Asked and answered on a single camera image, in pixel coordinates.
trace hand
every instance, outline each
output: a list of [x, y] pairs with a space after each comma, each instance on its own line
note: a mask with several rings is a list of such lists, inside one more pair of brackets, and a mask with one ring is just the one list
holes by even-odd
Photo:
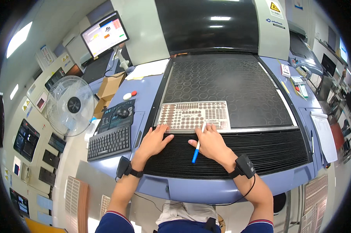
[[141, 169], [143, 170], [147, 160], [151, 156], [159, 154], [164, 149], [164, 147], [174, 138], [174, 135], [171, 134], [164, 140], [162, 139], [167, 128], [168, 126], [166, 124], [157, 125], [154, 131], [152, 130], [152, 127], [150, 128], [131, 161], [132, 166], [138, 166], [138, 169], [143, 166]]
[[[221, 134], [217, 132], [216, 126], [214, 124], [206, 124], [204, 133], [201, 129], [196, 128], [195, 132], [200, 141], [199, 151], [207, 158], [211, 158], [221, 164], [222, 166], [230, 166], [234, 163], [237, 156], [234, 152], [226, 146]], [[196, 148], [197, 141], [189, 140], [189, 144]]]

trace khaki pants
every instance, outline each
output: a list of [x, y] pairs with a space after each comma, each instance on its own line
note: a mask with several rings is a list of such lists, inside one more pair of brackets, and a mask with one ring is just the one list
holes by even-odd
[[164, 210], [159, 219], [156, 221], [156, 224], [160, 225], [163, 222], [169, 222], [173, 220], [190, 220], [205, 223], [209, 218], [215, 218], [216, 225], [220, 225], [218, 223], [218, 214], [210, 205], [177, 203], [176, 201], [167, 200], [164, 205]]

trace person's left hand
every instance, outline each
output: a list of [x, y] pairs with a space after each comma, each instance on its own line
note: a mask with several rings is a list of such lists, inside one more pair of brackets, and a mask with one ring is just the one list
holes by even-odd
[[152, 130], [152, 127], [150, 128], [134, 155], [132, 165], [133, 162], [135, 162], [136, 164], [139, 164], [140, 167], [141, 165], [144, 167], [151, 156], [159, 154], [164, 149], [164, 147], [174, 138], [174, 135], [171, 134], [164, 138], [164, 140], [162, 139], [167, 128], [168, 126], [166, 124], [158, 125], [155, 130]]

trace air conditioner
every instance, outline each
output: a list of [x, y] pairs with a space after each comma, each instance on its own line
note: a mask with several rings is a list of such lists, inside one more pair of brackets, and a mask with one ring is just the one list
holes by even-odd
[[75, 37], [80, 36], [80, 28], [77, 24], [72, 30], [64, 37], [62, 45], [66, 47]]

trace person's right hand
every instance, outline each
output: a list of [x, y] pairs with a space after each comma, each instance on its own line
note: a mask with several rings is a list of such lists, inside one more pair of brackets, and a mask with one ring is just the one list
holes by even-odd
[[[195, 133], [200, 141], [199, 151], [207, 158], [215, 160], [222, 166], [230, 165], [237, 159], [234, 152], [226, 146], [214, 124], [206, 124], [204, 133], [201, 132], [201, 129], [196, 128]], [[196, 148], [197, 141], [189, 140], [189, 144]]]

